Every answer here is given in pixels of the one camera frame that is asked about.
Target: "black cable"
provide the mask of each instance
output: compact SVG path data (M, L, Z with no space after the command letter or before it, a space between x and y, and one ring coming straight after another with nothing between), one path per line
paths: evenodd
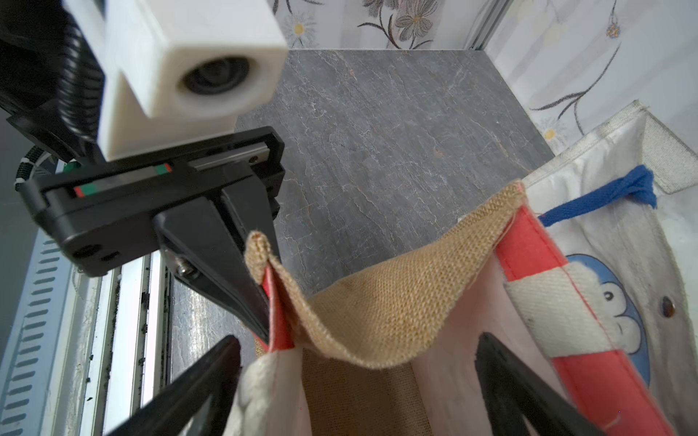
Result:
M57 87L58 111L71 132L94 143L99 127L104 73L70 15L63 58L63 70Z
M36 162L43 154L44 151L35 145L27 152L27 154L24 155L23 159L20 161L20 166L17 168L17 175L15 176L15 190L19 189L22 183L29 180L31 171L34 169Z

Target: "gray marble countertop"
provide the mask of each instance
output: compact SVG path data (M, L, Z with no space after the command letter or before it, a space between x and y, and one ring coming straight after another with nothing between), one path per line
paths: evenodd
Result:
M274 228L308 295L435 241L553 157L484 52L292 51L237 130L261 126L285 141ZM180 284L171 319L171 378L227 334L254 359L239 321Z

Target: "flower pattern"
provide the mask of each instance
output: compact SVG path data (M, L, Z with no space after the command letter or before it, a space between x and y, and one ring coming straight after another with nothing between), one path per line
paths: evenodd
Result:
M316 0L303 0L303 1L306 3L309 3L311 5L318 5L318 6L324 5L324 3L321 3L321 2L316 1ZM291 10L291 0L286 0L286 8L288 9L288 13L293 15L293 11ZM272 12L274 13L274 15L276 15L276 12L278 12L278 11L279 11L279 0L274 0L274 3L272 4Z
M433 26L428 16L436 11L436 0L409 0L407 2L407 14L395 20L395 26L403 29L400 32L400 41L423 38Z
M616 2L613 2L611 15L609 16L609 26L606 28L606 36L610 39L616 39L621 35L621 27L618 26L618 16L616 15Z
M369 9L371 17L377 17L383 6L390 9L397 8L397 0L364 0L363 5Z
M315 43L315 17L300 12L288 15L283 22L283 30L290 48L312 48Z
M567 127L561 123L559 119L552 116L543 118L535 122L535 126L548 143L548 146L553 151L553 154L558 155L567 148Z
M604 68L604 70L601 72L601 74L599 74L599 77L597 77L596 80L594 80L594 83L592 83L587 89L585 89L585 90L583 90L583 91L580 91L580 92L573 92L573 93L568 94L568 95L566 95L566 96L564 96L564 97L562 97L562 98L559 98L558 100L555 100L555 101L552 102L552 103L548 103L547 105L544 105L544 106L541 106L541 107L532 107L530 110L535 110L535 111L547 110L547 109L551 109L551 108L553 108L553 107L555 107L555 106L557 106L557 105L560 105L561 103L567 103L567 104L565 105L565 107L563 108L563 110L562 110L562 111L560 112L560 114L558 115L558 120L559 120L560 118L562 118L562 116L565 114L565 112L567 112L568 109L570 109L571 107L574 107L574 108L573 108L574 120L577 122L577 128L579 129L579 132L582 134L582 136L584 136L584 129L581 128L581 123L579 122L579 115L577 114L577 107L579 106L579 101L580 101L581 98L584 97L589 91L591 91L591 89L592 89L594 86L596 86L596 84L599 82L599 80L601 80L601 77L604 77L604 74L606 74L606 72L608 71L609 67L611 66L611 63L612 63L613 60L616 58L616 55L618 54L618 50L619 50L620 48L621 48L621 46L618 45L618 47L616 48L616 51L613 52L613 56L611 56L610 60L609 60L608 63L606 64L606 67Z

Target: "metal vent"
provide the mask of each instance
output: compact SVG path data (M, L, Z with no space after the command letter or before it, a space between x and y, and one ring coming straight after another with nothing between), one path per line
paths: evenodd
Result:
M0 436L39 434L70 270L56 243L39 230L0 365Z

